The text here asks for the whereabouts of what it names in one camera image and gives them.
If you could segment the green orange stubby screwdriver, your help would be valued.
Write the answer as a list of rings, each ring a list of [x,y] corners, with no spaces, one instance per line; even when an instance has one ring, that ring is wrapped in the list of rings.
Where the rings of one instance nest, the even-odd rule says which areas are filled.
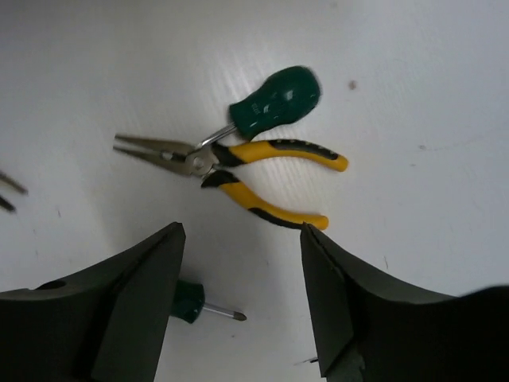
[[[247,320],[247,316],[236,310],[229,310],[206,302],[204,286],[200,283],[190,283],[177,280],[170,316],[179,318],[188,324],[193,324],[203,311],[212,312],[238,322]]]

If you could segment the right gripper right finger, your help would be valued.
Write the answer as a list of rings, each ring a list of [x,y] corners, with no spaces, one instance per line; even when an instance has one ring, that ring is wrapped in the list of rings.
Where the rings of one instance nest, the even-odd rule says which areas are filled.
[[[506,286],[453,297],[379,270],[312,225],[300,240],[324,379],[507,380]]]

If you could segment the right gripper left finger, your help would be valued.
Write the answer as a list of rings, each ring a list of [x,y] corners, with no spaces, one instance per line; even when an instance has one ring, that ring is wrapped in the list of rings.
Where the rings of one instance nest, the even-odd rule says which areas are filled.
[[[2,380],[153,380],[184,246],[171,223],[82,271],[3,292]]]

